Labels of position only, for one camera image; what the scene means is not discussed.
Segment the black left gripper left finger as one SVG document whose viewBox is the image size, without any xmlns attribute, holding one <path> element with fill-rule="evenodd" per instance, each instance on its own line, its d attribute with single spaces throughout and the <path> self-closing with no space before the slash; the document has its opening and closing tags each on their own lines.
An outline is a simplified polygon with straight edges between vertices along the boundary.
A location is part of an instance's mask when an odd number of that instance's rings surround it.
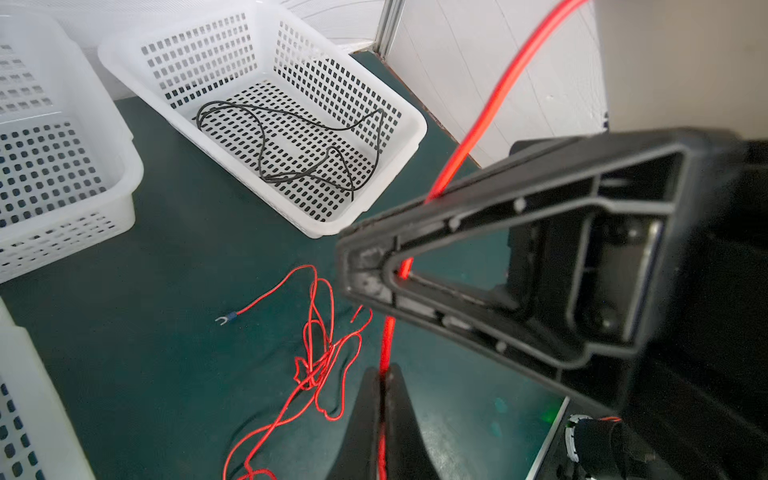
<svg viewBox="0 0 768 480">
<path fill-rule="evenodd" d="M 361 380 L 354 408 L 328 480 L 378 478 L 378 442 L 382 417 L 381 377 L 368 368 Z"/>
</svg>

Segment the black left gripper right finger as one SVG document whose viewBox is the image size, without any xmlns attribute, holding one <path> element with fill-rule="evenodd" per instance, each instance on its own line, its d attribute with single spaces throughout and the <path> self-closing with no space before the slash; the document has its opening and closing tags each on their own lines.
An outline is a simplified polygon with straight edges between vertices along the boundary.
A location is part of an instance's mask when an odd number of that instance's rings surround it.
<svg viewBox="0 0 768 480">
<path fill-rule="evenodd" d="M 383 376 L 382 394 L 382 478 L 439 479 L 397 364 Z"/>
</svg>

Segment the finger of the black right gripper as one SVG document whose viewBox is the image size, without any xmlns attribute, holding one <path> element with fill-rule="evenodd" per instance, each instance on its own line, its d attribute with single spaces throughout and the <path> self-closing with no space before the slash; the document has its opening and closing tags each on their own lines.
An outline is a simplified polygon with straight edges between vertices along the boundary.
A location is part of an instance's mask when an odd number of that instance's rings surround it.
<svg viewBox="0 0 768 480">
<path fill-rule="evenodd" d="M 345 229 L 351 298 L 620 411 L 677 316 L 744 143 L 667 129 L 543 140 Z"/>
</svg>

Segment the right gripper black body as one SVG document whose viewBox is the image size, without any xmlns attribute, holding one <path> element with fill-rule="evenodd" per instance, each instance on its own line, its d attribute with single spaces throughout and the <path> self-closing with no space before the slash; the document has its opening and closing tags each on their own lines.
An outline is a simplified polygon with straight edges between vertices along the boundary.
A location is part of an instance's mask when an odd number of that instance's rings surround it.
<svg viewBox="0 0 768 480">
<path fill-rule="evenodd" d="M 597 327 L 595 301 L 572 290 L 585 272 L 588 243 L 562 260 L 571 236 L 544 224 L 520 302 L 534 331 L 576 341 L 574 364 L 538 355 L 530 341 L 506 350 L 522 373 L 595 408 L 618 413 L 690 479 L 767 475 L 767 147 L 734 134 L 602 134 L 515 143 L 511 167 L 547 168 L 581 179 L 593 166 L 621 180 L 599 192 L 609 208 L 601 238 L 629 245 L 628 201 L 648 217 L 671 207 L 639 310 L 619 339 Z"/>
</svg>

